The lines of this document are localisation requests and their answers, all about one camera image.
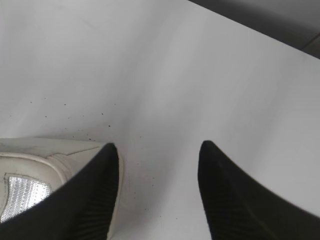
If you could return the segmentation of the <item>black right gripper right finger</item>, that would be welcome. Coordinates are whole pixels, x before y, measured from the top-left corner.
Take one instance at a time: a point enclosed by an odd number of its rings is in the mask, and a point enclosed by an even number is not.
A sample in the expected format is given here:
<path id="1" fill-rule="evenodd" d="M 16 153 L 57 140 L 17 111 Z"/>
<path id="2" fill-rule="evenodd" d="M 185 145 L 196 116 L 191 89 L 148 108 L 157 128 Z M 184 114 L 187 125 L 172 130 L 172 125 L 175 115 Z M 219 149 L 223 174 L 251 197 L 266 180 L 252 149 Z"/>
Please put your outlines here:
<path id="1" fill-rule="evenodd" d="M 205 140 L 197 180 L 213 240 L 318 240 L 319 217 L 276 195 Z"/>

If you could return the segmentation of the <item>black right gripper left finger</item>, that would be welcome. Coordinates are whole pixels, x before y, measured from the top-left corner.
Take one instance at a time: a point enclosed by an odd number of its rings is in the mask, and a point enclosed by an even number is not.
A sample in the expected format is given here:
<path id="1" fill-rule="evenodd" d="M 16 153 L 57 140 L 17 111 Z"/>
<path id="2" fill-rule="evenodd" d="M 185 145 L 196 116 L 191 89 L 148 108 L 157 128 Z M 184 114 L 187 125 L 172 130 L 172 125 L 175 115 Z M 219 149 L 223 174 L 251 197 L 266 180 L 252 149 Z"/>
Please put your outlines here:
<path id="1" fill-rule="evenodd" d="M 119 155 L 107 143 L 42 202 L 0 225 L 2 240 L 108 240 L 119 197 Z"/>

